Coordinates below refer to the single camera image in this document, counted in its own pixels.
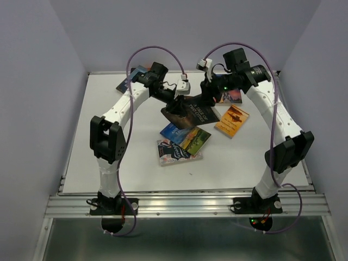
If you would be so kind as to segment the Tale of Two Cities book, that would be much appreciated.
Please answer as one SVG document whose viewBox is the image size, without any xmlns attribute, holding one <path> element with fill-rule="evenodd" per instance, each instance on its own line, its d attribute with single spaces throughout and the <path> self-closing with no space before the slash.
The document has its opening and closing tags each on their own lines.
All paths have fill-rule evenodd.
<svg viewBox="0 0 348 261">
<path fill-rule="evenodd" d="M 215 107 L 202 106 L 198 104 L 198 100 L 197 96 L 185 96 L 182 103 L 182 108 L 186 112 L 185 116 L 169 113 L 166 108 L 162 108 L 161 113 L 179 129 L 219 122 L 221 115 Z"/>
</svg>

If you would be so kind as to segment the Jane Eyre blue book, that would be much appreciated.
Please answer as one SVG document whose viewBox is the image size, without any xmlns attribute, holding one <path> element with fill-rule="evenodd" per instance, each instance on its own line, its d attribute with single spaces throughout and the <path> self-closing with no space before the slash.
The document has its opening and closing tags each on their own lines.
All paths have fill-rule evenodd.
<svg viewBox="0 0 348 261">
<path fill-rule="evenodd" d="M 216 105 L 231 105 L 242 104 L 242 97 L 240 90 L 231 90 L 222 93 L 221 98 L 216 101 Z"/>
</svg>

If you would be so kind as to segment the Huckleberry Finn orange book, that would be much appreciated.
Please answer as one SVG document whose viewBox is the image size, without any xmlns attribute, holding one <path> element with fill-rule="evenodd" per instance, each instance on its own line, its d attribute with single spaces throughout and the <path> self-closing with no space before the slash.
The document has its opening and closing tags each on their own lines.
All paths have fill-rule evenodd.
<svg viewBox="0 0 348 261">
<path fill-rule="evenodd" d="M 223 114 L 221 120 L 215 124 L 214 128 L 232 139 L 248 117 L 249 114 L 247 112 L 235 105 L 231 105 Z"/>
</svg>

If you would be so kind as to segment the Nineteen Eighty Four blue book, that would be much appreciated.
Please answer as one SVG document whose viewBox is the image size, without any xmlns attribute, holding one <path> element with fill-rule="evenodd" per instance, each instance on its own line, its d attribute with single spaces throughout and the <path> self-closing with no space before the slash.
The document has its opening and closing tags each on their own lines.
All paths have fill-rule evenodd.
<svg viewBox="0 0 348 261">
<path fill-rule="evenodd" d="M 117 87 L 116 90 L 121 93 L 124 94 L 127 90 L 128 90 L 128 84 L 129 82 L 135 82 L 135 79 L 137 77 L 138 74 L 142 73 L 146 73 L 148 71 L 148 68 L 145 68 L 141 65 L 137 66 L 137 67 L 132 67 L 130 70 L 130 74 L 129 74 L 129 78 L 125 78 Z"/>
</svg>

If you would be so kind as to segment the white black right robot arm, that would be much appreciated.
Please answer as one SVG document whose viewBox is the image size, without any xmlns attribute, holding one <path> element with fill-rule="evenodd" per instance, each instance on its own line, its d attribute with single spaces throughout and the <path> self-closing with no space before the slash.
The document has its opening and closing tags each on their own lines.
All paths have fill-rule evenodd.
<svg viewBox="0 0 348 261">
<path fill-rule="evenodd" d="M 201 82 L 201 100 L 215 105 L 225 91 L 240 90 L 256 106 L 271 132 L 270 148 L 265 152 L 266 168 L 250 197 L 233 199 L 234 214 L 280 214 L 282 206 L 278 191 L 283 187 L 287 174 L 307 155 L 314 135 L 303 131 L 293 120 L 278 98 L 278 87 L 266 64 L 250 65 L 243 48 L 223 55 L 225 74 L 213 72 L 212 60 L 204 57 L 197 69 L 204 72 Z"/>
</svg>

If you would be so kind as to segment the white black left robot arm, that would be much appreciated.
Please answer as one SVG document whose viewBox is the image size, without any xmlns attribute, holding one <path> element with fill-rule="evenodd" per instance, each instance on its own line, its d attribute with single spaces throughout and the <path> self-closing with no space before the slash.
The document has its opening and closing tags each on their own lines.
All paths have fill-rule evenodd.
<svg viewBox="0 0 348 261">
<path fill-rule="evenodd" d="M 189 94 L 190 84 L 186 73 L 173 89 L 163 86 L 167 67 L 153 63 L 150 70 L 133 70 L 126 80 L 126 92 L 102 116 L 90 121 L 90 148 L 98 162 L 100 188 L 97 197 L 88 200 L 90 215 L 117 215 L 122 208 L 122 190 L 119 181 L 120 162 L 125 155 L 129 140 L 123 130 L 133 114 L 150 97 L 166 104 L 169 111 L 182 114 L 184 95 Z"/>
</svg>

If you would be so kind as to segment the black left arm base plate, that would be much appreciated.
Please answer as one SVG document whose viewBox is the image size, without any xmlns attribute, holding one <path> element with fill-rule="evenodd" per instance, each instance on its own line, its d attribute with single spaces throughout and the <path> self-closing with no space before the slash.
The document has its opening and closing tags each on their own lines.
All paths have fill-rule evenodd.
<svg viewBox="0 0 348 261">
<path fill-rule="evenodd" d="M 101 206 L 97 198 L 87 199 L 86 203 L 90 207 L 89 214 L 91 216 L 102 217 L 101 226 L 104 231 L 119 234 L 125 225 L 126 215 L 133 216 L 132 211 L 138 213 L 139 199 L 129 198 L 128 200 L 132 207 L 122 197 L 118 197 L 116 200 L 112 199 L 111 204 L 106 207 Z"/>
</svg>

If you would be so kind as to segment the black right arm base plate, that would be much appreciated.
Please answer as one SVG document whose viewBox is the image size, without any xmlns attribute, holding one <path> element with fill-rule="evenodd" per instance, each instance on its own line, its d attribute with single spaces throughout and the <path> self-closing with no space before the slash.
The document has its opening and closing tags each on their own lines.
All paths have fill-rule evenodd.
<svg viewBox="0 0 348 261">
<path fill-rule="evenodd" d="M 233 199 L 230 211 L 237 215 L 252 215 L 250 225 L 259 231 L 268 232 L 273 225 L 272 214 L 282 214 L 282 204 L 278 195 L 271 198 L 236 197 Z"/>
</svg>

